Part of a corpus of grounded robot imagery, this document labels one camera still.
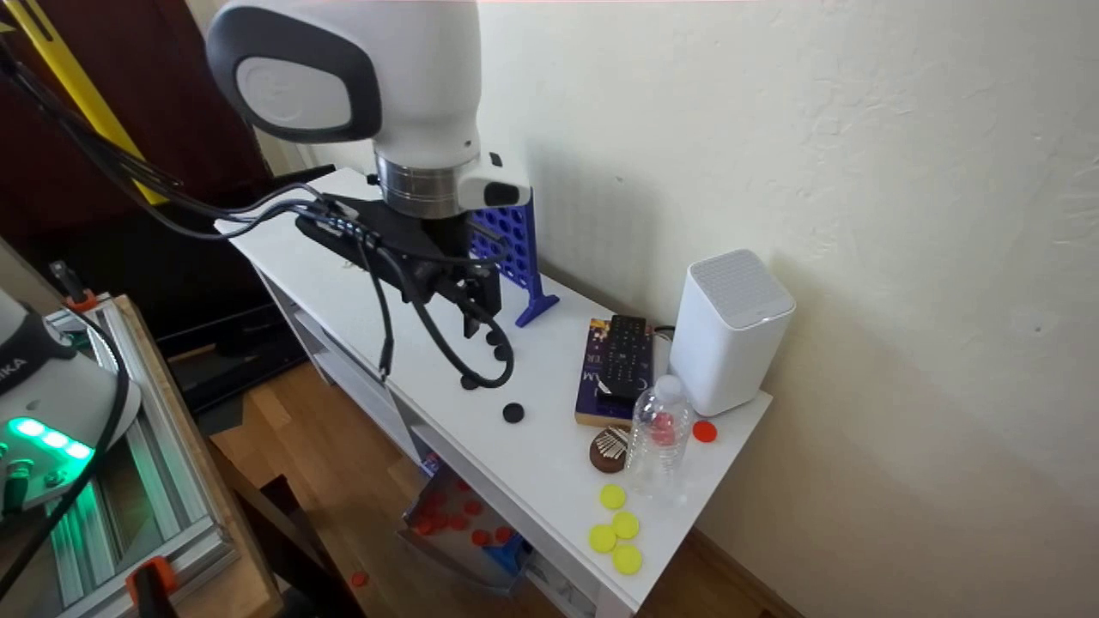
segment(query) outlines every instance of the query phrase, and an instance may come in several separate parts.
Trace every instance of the green light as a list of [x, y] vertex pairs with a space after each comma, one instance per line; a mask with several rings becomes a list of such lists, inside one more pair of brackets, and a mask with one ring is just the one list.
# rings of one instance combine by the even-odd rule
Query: green light
[[83, 442], [68, 442], [68, 451], [66, 451], [72, 461], [91, 461], [93, 455], [93, 451], [91, 447], [83, 447]]
[[68, 441], [61, 433], [44, 433], [43, 442], [61, 451]]
[[10, 427], [23, 435], [43, 435], [44, 427], [39, 418], [10, 418]]

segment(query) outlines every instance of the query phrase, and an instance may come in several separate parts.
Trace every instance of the clear container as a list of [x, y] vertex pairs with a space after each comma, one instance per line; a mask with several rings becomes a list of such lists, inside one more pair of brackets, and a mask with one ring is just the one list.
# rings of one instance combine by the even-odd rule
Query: clear container
[[683, 384], [665, 375], [632, 407], [627, 475], [640, 494], [673, 494], [693, 411]]

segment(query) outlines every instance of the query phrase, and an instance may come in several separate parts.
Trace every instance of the yellow cable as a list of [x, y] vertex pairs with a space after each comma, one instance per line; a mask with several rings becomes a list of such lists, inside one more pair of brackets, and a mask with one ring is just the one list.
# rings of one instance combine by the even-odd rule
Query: yellow cable
[[[130, 150], [141, 158], [134, 138], [129, 128], [115, 117], [85, 67], [75, 62], [72, 48], [66, 43], [61, 30], [50, 22], [50, 12], [39, 7], [39, 0], [4, 0], [10, 17], [23, 27], [31, 37], [35, 53], [44, 57], [44, 64], [57, 71], [57, 78], [66, 86], [78, 114], [116, 148]], [[167, 204], [157, 191], [147, 185], [134, 183], [141, 197], [157, 206]]]

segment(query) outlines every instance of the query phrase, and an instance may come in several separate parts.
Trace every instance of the black cable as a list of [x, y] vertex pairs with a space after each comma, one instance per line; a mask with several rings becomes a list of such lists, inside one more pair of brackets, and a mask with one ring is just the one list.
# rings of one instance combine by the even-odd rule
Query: black cable
[[100, 475], [100, 467], [106, 463], [106, 454], [115, 447], [115, 433], [125, 418], [129, 407], [129, 394], [130, 394], [130, 375], [125, 367], [125, 356], [116, 350], [116, 343], [105, 332], [105, 326], [96, 326], [93, 319], [78, 316], [112, 350], [116, 375], [115, 375], [115, 398], [112, 398], [112, 411], [106, 423], [100, 429], [96, 441], [96, 454], [93, 461], [83, 467], [83, 475], [68, 485], [68, 492], [61, 494], [61, 502], [51, 509], [51, 514], [39, 526], [39, 532], [27, 538], [27, 545], [10, 561], [9, 573], [0, 578], [0, 602], [10, 595], [10, 586], [18, 582], [18, 578], [27, 571], [27, 563], [35, 561], [35, 552], [44, 545], [44, 538], [51, 536], [51, 530], [66, 519], [66, 510], [75, 503], [75, 497], [83, 494], [83, 486]]
[[[401, 287], [414, 287], [407, 271], [401, 271], [401, 262], [389, 251], [389, 246], [377, 246], [377, 255], [392, 264], [392, 271], [401, 278]], [[513, 376], [517, 370], [517, 350], [513, 350], [513, 340], [508, 332], [495, 324], [495, 319], [481, 319], [487, 324], [487, 331], [500, 336], [500, 347], [502, 347], [502, 362], [504, 362], [504, 370], [500, 376], [486, 376], [477, 375], [470, 364], [465, 364], [457, 356], [457, 350], [448, 343], [448, 336], [440, 332], [438, 319], [426, 313], [426, 302], [421, 294], [410, 293], [410, 302], [421, 316], [421, 324], [426, 326], [426, 332], [432, 336], [432, 343], [440, 347], [440, 355], [462, 370], [465, 382], [473, 382], [477, 387], [500, 387]]]
[[392, 316], [389, 316], [389, 297], [385, 297], [385, 287], [383, 287], [383, 278], [377, 278], [377, 262], [365, 251], [365, 239], [362, 239], [362, 238], [353, 239], [353, 246], [357, 246], [362, 269], [371, 271], [375, 294], [377, 294], [377, 307], [383, 307], [385, 343], [383, 343], [377, 375], [383, 375], [383, 384], [385, 384], [385, 376], [389, 376], [389, 370], [392, 370], [392, 347], [394, 347]]
[[[180, 191], [175, 183], [170, 183], [162, 173], [154, 173], [147, 160], [134, 158], [130, 150], [125, 150], [122, 144], [106, 141], [96, 128], [85, 122], [85, 117], [72, 114], [68, 106], [61, 106], [51, 88], [44, 88], [35, 71], [14, 57], [10, 43], [0, 37], [0, 74], [14, 86], [14, 94], [39, 114], [44, 114], [75, 148], [83, 158], [91, 158], [130, 204], [141, 206], [141, 213], [147, 213], [152, 221], [157, 221], [162, 225], [170, 225], [173, 233], [181, 233], [189, 239], [232, 239], [241, 233], [251, 233], [259, 222], [275, 221], [290, 209], [305, 206], [302, 199], [296, 199], [296, 206], [271, 206], [259, 216], [241, 216], [244, 209], [259, 209], [262, 204], [275, 199], [271, 191], [262, 197], [251, 206], [210, 206], [189, 191]], [[208, 233], [208, 231], [189, 231], [181, 222], [175, 222], [173, 216], [157, 213], [154, 206], [147, 206], [147, 199], [138, 191], [152, 188], [162, 199], [193, 209], [208, 221], [232, 221], [232, 222], [244, 222], [232, 233]]]

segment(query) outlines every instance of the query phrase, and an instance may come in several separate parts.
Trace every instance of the small yellow object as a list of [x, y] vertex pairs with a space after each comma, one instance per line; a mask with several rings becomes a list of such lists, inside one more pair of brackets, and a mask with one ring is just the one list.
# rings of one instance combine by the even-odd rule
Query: small yellow object
[[623, 509], [627, 509], [627, 486], [623, 486], [623, 485], [610, 485], [605, 492], [599, 492], [599, 502], [603, 502], [610, 510], [623, 510]]
[[614, 561], [614, 571], [619, 571], [623, 578], [640, 573], [642, 563], [647, 563], [637, 545], [619, 545], [611, 561]]
[[599, 552], [614, 552], [619, 545], [614, 526], [592, 526], [588, 541]]
[[619, 538], [637, 538], [642, 532], [642, 523], [632, 510], [619, 510], [611, 526]]

